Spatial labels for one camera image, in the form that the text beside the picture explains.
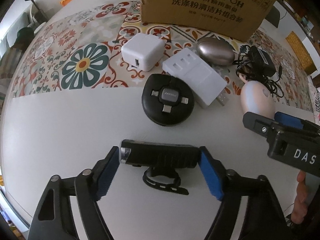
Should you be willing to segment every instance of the finger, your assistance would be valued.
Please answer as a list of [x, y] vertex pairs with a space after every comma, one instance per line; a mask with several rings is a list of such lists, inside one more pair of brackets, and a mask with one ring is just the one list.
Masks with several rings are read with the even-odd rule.
[[308, 212], [308, 207], [305, 203], [300, 203], [298, 197], [294, 200], [293, 211], [298, 217], [304, 218]]
[[297, 182], [303, 182], [306, 179], [306, 173], [304, 171], [300, 171], [297, 176]]
[[299, 182], [297, 186], [297, 197], [300, 203], [304, 202], [308, 196], [308, 187], [303, 182]]
[[291, 213], [291, 221], [297, 225], [303, 222], [303, 217], [299, 216], [296, 212]]

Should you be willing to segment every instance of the metal screw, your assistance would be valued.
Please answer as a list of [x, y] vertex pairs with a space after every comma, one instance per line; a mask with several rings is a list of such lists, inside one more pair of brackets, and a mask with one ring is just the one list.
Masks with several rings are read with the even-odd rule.
[[53, 182], [57, 181], [58, 179], [60, 179], [60, 176], [59, 176], [59, 175], [53, 175], [53, 176], [51, 177], [51, 181], [53, 181]]
[[258, 179], [261, 180], [261, 181], [268, 181], [268, 179], [267, 179], [265, 176], [263, 176], [263, 175], [260, 175], [260, 176], [258, 177]]
[[88, 176], [91, 174], [91, 170], [90, 169], [85, 169], [84, 171], [82, 171], [82, 175], [84, 176]]
[[236, 174], [236, 172], [234, 170], [232, 170], [232, 169], [229, 169], [229, 170], [227, 170], [227, 174], [229, 176], [234, 176]]

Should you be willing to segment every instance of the white power adapter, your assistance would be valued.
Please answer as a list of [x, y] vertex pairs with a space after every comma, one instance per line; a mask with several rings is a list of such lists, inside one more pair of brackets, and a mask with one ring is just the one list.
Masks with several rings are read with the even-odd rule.
[[164, 61], [162, 69], [187, 83], [203, 108], [210, 105], [227, 85], [212, 67], [188, 48]]
[[125, 62], [143, 71], [150, 71], [162, 58], [165, 41], [152, 34], [137, 33], [121, 48]]

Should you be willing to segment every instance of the rubber mount strap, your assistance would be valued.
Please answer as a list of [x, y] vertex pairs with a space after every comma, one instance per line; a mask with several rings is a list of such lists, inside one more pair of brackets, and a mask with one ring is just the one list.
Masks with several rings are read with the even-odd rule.
[[[160, 182], [153, 181], [150, 177], [156, 176], [165, 176], [170, 179], [174, 179], [172, 184], [164, 184]], [[143, 174], [142, 177], [145, 184], [149, 187], [159, 189], [162, 191], [182, 194], [182, 195], [189, 195], [187, 189], [179, 187], [181, 184], [181, 179], [179, 174], [172, 168], [164, 168], [164, 167], [149, 167]]]

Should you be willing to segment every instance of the ceramic tile pattern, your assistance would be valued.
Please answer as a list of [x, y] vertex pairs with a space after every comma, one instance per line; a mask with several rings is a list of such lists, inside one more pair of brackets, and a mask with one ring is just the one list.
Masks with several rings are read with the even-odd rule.
[[[135, 34], [148, 33], [166, 40], [164, 57], [149, 71], [141, 71], [123, 61], [121, 47]], [[18, 66], [13, 97], [64, 89], [102, 87], [143, 87], [152, 73], [162, 73], [162, 61], [183, 48], [195, 50], [201, 37], [225, 41], [235, 52], [244, 43], [213, 32], [186, 26], [147, 24], [140, 20], [140, 2], [126, 1], [85, 10], [55, 22], [42, 35]], [[272, 57], [276, 68], [285, 65], [280, 85], [283, 104], [313, 111], [307, 75], [288, 51], [257, 30], [247, 44], [261, 46]], [[244, 85], [235, 66], [213, 66], [228, 82], [226, 94], [240, 95]]]
[[315, 117], [315, 123], [320, 125], [320, 93], [317, 91], [311, 77], [308, 76], [309, 95], [312, 102], [313, 115]]

